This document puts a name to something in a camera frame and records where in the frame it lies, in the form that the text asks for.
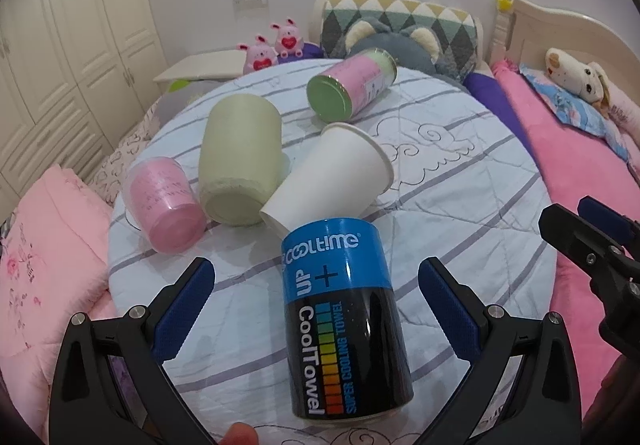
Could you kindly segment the fingertip at bottom edge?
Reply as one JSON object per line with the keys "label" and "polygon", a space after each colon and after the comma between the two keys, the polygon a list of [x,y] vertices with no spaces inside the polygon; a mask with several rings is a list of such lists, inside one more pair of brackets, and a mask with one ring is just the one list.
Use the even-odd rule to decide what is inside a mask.
{"label": "fingertip at bottom edge", "polygon": [[246,423],[235,422],[224,437],[219,441],[219,445],[258,445],[259,437],[256,430]]}

